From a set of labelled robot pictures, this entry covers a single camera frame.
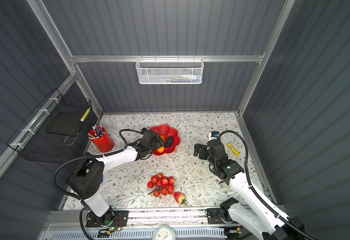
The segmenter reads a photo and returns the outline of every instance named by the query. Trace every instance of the yellow marker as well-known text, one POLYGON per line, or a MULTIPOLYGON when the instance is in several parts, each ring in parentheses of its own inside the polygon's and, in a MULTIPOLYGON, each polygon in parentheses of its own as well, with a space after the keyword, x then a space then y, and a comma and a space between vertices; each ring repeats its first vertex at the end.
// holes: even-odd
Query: yellow marker
POLYGON ((239 156, 240 153, 238 151, 236 151, 236 149, 234 148, 234 146, 232 146, 231 143, 228 144, 228 147, 232 150, 232 152, 235 154, 235 156, 239 156))
POLYGON ((88 116, 88 113, 90 113, 91 108, 88 108, 85 114, 81 117, 80 121, 83 122, 84 119, 88 116))

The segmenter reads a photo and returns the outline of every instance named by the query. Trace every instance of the round clock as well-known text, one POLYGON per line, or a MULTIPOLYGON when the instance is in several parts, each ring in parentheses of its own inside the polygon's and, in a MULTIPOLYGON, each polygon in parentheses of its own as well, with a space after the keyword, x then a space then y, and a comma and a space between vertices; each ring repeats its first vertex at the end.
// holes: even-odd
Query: round clock
POLYGON ((152 240, 175 240, 176 235, 174 230, 167 225, 161 225, 153 234, 152 240))

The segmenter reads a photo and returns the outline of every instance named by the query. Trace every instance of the mesh basket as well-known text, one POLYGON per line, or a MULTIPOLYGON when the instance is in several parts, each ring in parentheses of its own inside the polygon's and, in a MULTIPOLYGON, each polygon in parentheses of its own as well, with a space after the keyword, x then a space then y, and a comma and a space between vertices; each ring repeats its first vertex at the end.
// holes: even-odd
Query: mesh basket
POLYGON ((193 61, 136 61, 140 84, 201 84, 203 59, 193 61))
POLYGON ((46 109, 41 110, 42 114, 28 129, 21 130, 23 135, 18 142, 14 141, 14 134, 7 145, 30 161, 64 163, 80 156, 88 142, 86 133, 89 125, 94 124, 88 119, 90 117, 84 121, 80 121, 80 118, 90 107, 89 99, 59 95, 46 109), (49 129, 60 114, 73 118, 72 124, 66 129, 67 133, 51 132, 49 129))

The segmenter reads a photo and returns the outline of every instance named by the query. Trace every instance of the table surface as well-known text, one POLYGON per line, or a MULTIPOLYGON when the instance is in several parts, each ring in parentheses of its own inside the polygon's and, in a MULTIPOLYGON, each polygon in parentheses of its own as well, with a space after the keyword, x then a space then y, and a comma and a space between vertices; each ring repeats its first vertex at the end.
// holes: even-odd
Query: table surface
MULTIPOLYGON (((113 209, 140 209, 180 207, 173 195, 154 197, 147 195, 147 183, 151 176, 163 173, 165 176, 173 176, 176 180, 175 191, 182 192, 187 199, 188 207, 219 206, 224 200, 233 197, 243 199, 231 188, 221 188, 220 179, 208 169, 208 161, 200 160, 193 156, 194 144, 206 144, 208 133, 215 130, 233 130, 241 135, 241 131, 234 113, 181 113, 181 114, 118 114, 103 115, 100 120, 102 125, 115 142, 113 150, 120 149, 124 142, 118 131, 123 128, 140 130, 153 126, 167 124, 177 129, 181 139, 175 152, 162 156, 152 155, 147 160, 138 160, 113 168, 103 176, 100 185, 101 193, 110 202, 113 209)), ((138 139, 138 134, 125 132, 123 134, 128 142, 138 139)), ((245 149, 241 140, 233 134, 225 134, 222 139, 226 153, 232 160, 244 166, 245 149), (228 148, 232 143, 240 155, 237 157, 228 148)), ((95 145, 91 143, 91 154, 101 154, 95 145)), ((248 168, 251 181, 262 189, 259 177, 251 161, 248 158, 248 168)), ((67 197, 63 210, 81 209, 82 204, 75 198, 67 197)))

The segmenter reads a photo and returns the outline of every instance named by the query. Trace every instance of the wire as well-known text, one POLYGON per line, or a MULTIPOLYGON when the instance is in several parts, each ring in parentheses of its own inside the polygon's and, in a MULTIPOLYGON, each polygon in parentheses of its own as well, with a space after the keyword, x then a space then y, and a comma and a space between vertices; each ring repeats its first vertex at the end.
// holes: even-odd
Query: wire
POLYGON ((81 230, 83 231, 83 233, 84 233, 84 235, 86 236, 86 238, 88 239, 88 240, 94 240, 93 238, 91 238, 89 235, 88 235, 88 233, 85 231, 85 229, 84 229, 84 224, 83 224, 83 211, 85 210, 85 207, 84 208, 82 208, 81 210, 80 210, 80 214, 79 214, 79 222, 80 222, 80 228, 81 228, 81 230))
POLYGON ((146 160, 146 159, 149 159, 150 156, 152 156, 153 152, 146 158, 141 158, 140 160, 146 160))
POLYGON ((118 223, 118 219, 120 220, 120 231, 123 229, 123 222, 121 221, 120 218, 115 218, 116 219, 116 223, 118 223))
POLYGON ((236 240, 242 240, 242 239, 245 239, 245 238, 247 238, 247 237, 249 237, 249 236, 251 236, 252 235, 252 233, 247 233, 247 234, 245 234, 245 235, 243 235, 243 236, 240 236, 238 239, 236 239, 236 240))
POLYGON ((211 212, 209 210, 205 210, 204 213, 208 216, 208 217, 218 217, 220 216, 219 212, 211 212))
POLYGON ((137 132, 137 133, 143 134, 142 132, 139 132, 139 131, 136 131, 136 130, 132 130, 132 129, 122 129, 122 130, 119 131, 119 135, 120 135, 121 139, 123 139, 123 141, 124 141, 124 143, 125 143, 124 148, 119 149, 119 150, 116 150, 116 151, 114 151, 114 152, 107 153, 107 154, 105 154, 105 155, 92 155, 92 156, 76 157, 76 158, 71 159, 70 161, 68 161, 68 162, 66 162, 66 163, 64 163, 64 164, 62 164, 61 166, 59 166, 59 167, 55 170, 55 172, 54 172, 53 175, 52 175, 51 182, 52 182, 53 187, 54 187, 56 190, 58 190, 59 192, 61 192, 62 194, 65 194, 65 195, 74 197, 74 198, 76 198, 76 199, 78 199, 78 200, 81 200, 81 197, 80 197, 79 195, 74 194, 74 193, 71 193, 71 192, 68 192, 68 191, 62 189, 61 187, 59 187, 59 186, 57 185, 57 183, 56 183, 56 176, 57 176, 57 174, 59 173, 59 171, 60 171, 64 166, 66 166, 67 164, 69 164, 69 163, 71 163, 71 162, 73 162, 73 161, 81 160, 81 159, 99 158, 99 157, 103 157, 103 156, 107 157, 107 156, 115 155, 115 154, 117 154, 117 153, 120 153, 120 152, 124 151, 124 149, 126 149, 127 146, 128 146, 128 142, 127 142, 127 140, 123 137, 123 135, 122 135, 121 133, 122 133, 122 132, 125 132, 125 131, 131 131, 131 132, 137 132))
MULTIPOLYGON (((119 135, 120 135, 121 139, 122 139, 122 140, 124 141, 124 143, 125 143, 124 148, 119 149, 119 150, 116 150, 116 151, 114 151, 114 152, 107 153, 107 154, 105 154, 105 155, 92 155, 92 156, 76 157, 76 158, 71 159, 70 161, 68 161, 68 162, 66 162, 66 163, 64 163, 64 164, 62 164, 61 166, 59 166, 59 167, 55 170, 55 172, 54 172, 53 175, 52 175, 51 181, 52 181, 53 187, 54 187, 56 190, 58 190, 59 192, 61 192, 62 194, 65 194, 65 195, 74 197, 74 198, 76 198, 76 199, 78 199, 78 200, 81 200, 81 197, 80 197, 79 195, 73 194, 73 193, 71 193, 71 192, 68 192, 68 191, 62 189, 61 187, 59 187, 59 186, 57 185, 57 183, 56 183, 56 176, 57 176, 57 174, 59 173, 59 171, 60 171, 64 166, 66 166, 67 164, 69 164, 69 163, 71 163, 71 162, 73 162, 73 161, 81 160, 81 159, 94 159, 94 158, 99 158, 99 157, 102 157, 102 156, 107 157, 107 156, 115 155, 115 154, 117 154, 117 153, 120 153, 120 152, 124 151, 124 150, 127 148, 127 146, 128 146, 128 142, 127 142, 127 140, 123 137, 123 135, 122 135, 121 133, 122 133, 122 132, 125 132, 125 131, 131 131, 131 132, 137 132, 137 133, 143 134, 142 132, 139 132, 139 131, 136 131, 136 130, 132 130, 132 129, 122 129, 122 130, 119 131, 119 135)), ((85 231, 85 229, 84 229, 82 215, 83 215, 83 211, 84 211, 85 209, 86 209, 85 207, 82 208, 81 211, 80 211, 80 214, 79 214, 80 227, 81 227, 81 230, 83 231, 84 235, 86 236, 86 238, 88 238, 89 240, 93 240, 93 238, 91 238, 91 237, 87 234, 87 232, 85 231)))
POLYGON ((259 201, 268 208, 268 210, 270 210, 275 217, 278 217, 283 223, 287 224, 290 228, 292 228, 295 232, 303 235, 305 238, 308 238, 309 240, 316 240, 316 238, 308 235, 307 233, 301 231, 300 229, 298 229, 297 227, 295 227, 292 223, 290 223, 290 221, 288 221, 287 219, 283 218, 282 216, 280 216, 270 205, 268 205, 264 199, 258 194, 258 192, 254 189, 254 186, 250 185, 251 184, 251 179, 249 177, 249 172, 248 172, 248 147, 247 144, 245 142, 245 140, 243 139, 242 136, 239 135, 239 133, 232 131, 232 130, 226 130, 223 131, 221 134, 219 134, 219 136, 221 137, 223 134, 230 132, 235 134, 236 136, 238 136, 240 138, 240 140, 243 142, 243 145, 245 146, 245 150, 246 150, 246 156, 245 156, 245 172, 246 172, 246 178, 247 178, 247 183, 249 185, 249 188, 252 190, 252 192, 254 193, 254 195, 259 199, 259 201))
POLYGON ((79 134, 76 135, 76 137, 75 137, 75 139, 73 140, 73 142, 72 142, 71 144, 69 144, 69 145, 65 144, 65 142, 66 142, 67 139, 68 139, 69 137, 71 137, 71 136, 67 136, 67 137, 64 139, 64 145, 66 145, 66 146, 71 146, 71 145, 75 142, 75 140, 76 140, 76 138, 77 138, 78 136, 79 136, 79 134))

